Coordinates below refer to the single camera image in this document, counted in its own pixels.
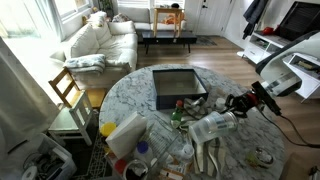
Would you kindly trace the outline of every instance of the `chair backrest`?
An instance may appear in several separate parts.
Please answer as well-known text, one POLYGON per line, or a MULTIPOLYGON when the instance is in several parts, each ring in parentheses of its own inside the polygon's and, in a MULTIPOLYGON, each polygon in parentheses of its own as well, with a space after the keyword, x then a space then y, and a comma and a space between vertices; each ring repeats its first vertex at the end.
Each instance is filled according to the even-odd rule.
POLYGON ((93 108, 84 90, 81 91, 80 97, 69 111, 78 128, 85 130, 92 118, 93 108))
POLYGON ((71 108, 79 97, 79 87, 67 68, 63 68, 58 76, 49 81, 49 84, 68 108, 71 108))

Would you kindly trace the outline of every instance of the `doorway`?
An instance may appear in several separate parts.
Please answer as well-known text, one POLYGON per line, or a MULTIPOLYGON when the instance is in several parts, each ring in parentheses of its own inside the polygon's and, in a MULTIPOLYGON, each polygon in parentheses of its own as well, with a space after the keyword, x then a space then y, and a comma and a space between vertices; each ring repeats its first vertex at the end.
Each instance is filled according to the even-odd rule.
POLYGON ((198 23, 194 32, 197 35, 223 35, 235 0, 200 0, 198 23))

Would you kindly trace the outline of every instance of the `water bottle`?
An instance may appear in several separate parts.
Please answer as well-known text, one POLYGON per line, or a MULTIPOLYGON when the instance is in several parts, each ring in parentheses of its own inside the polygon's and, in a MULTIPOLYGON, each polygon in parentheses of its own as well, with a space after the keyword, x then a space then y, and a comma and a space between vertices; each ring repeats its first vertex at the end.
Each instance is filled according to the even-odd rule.
POLYGON ((197 144, 228 135, 238 127, 236 116, 232 112, 219 114, 212 112, 189 126, 189 133, 197 144))
POLYGON ((146 141, 140 141, 138 142, 137 147, 133 153, 133 157, 145 162, 148 167, 151 167, 153 152, 146 141))

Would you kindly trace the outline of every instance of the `box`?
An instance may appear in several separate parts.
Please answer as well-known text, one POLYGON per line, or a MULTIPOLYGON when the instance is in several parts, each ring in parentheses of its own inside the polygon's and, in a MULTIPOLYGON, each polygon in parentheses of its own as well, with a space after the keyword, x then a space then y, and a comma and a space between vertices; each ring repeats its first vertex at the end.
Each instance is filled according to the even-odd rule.
POLYGON ((153 70, 156 109, 175 108, 177 100, 208 98, 208 91, 194 69, 153 70))

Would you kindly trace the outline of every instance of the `coffee table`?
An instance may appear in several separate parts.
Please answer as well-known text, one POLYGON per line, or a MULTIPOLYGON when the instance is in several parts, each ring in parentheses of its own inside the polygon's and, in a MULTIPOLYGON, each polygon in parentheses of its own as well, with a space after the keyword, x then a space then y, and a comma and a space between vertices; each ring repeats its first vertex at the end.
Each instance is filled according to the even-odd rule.
POLYGON ((180 36, 177 36, 173 31, 158 31, 154 36, 153 31, 142 32, 143 42, 146 46, 146 54, 148 54, 150 44, 188 44, 190 53, 190 44, 197 42, 197 36, 189 31, 182 31, 180 36))
MULTIPOLYGON (((120 124, 137 111, 148 121, 164 121, 170 124, 173 109, 156 110, 156 94, 153 89, 152 70, 191 69, 202 79, 209 91, 207 102, 213 104, 219 97, 217 88, 235 96, 247 91, 229 78, 211 70, 191 65, 155 65, 130 73, 118 81, 105 97, 99 116, 99 125, 113 121, 120 124)), ((223 139, 226 142, 225 168, 222 179, 279 179, 284 164, 284 145, 280 131, 266 121, 256 109, 251 109, 238 130, 223 139), (275 161, 269 169, 252 168, 245 162, 248 151, 263 146, 272 153, 275 161)))

